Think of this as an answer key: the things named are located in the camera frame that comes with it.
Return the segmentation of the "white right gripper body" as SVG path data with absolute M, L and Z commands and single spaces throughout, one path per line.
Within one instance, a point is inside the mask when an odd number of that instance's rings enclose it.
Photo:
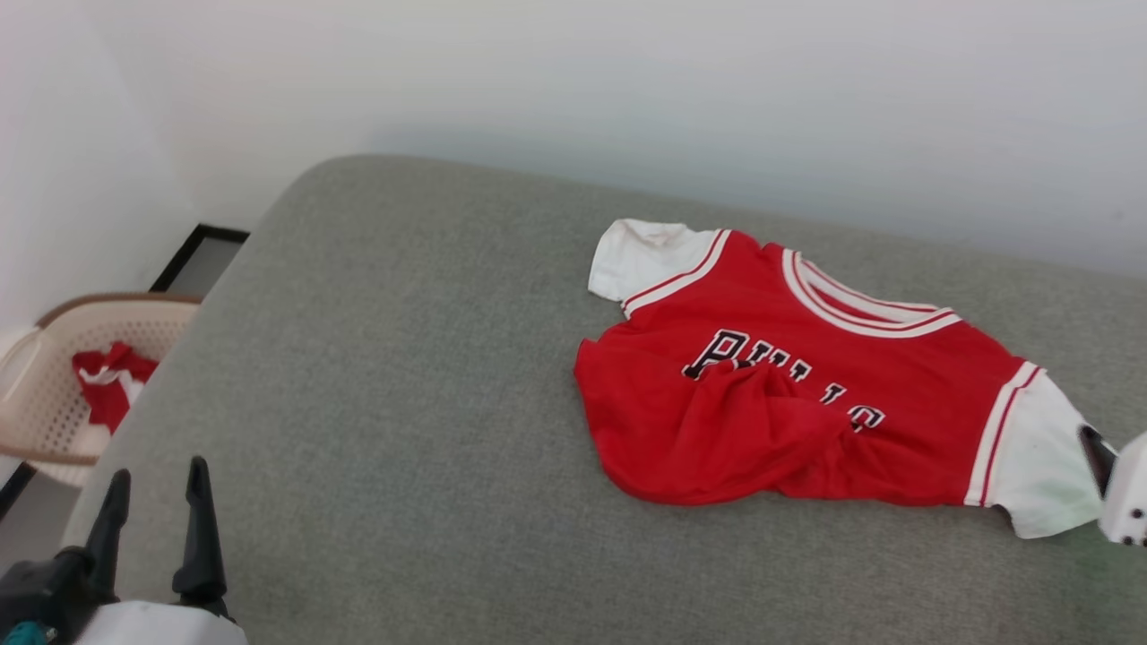
M 1099 528 L 1110 542 L 1146 546 L 1146 434 L 1115 457 Z

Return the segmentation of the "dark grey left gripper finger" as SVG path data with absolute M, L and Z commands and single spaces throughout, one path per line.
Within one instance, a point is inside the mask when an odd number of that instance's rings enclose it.
M 190 460 L 185 502 L 189 516 L 185 531 L 184 564 L 172 577 L 179 604 L 229 619 L 224 597 L 227 581 L 210 472 L 204 457 Z
M 91 555 L 89 592 L 99 603 L 119 601 L 115 592 L 119 539 L 128 519 L 130 498 L 130 472 L 115 472 L 85 546 Z

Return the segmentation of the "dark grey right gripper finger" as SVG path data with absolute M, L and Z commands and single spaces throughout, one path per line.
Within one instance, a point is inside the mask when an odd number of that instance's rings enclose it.
M 1103 499 L 1107 497 L 1108 485 L 1117 460 L 1117 451 L 1109 445 L 1101 433 L 1091 426 L 1079 428 L 1079 441 L 1092 471 L 1098 494 Z

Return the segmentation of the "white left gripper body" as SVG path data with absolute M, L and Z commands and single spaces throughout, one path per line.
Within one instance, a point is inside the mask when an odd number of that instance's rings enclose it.
M 245 644 L 245 630 L 205 609 L 126 601 L 102 606 L 78 644 Z

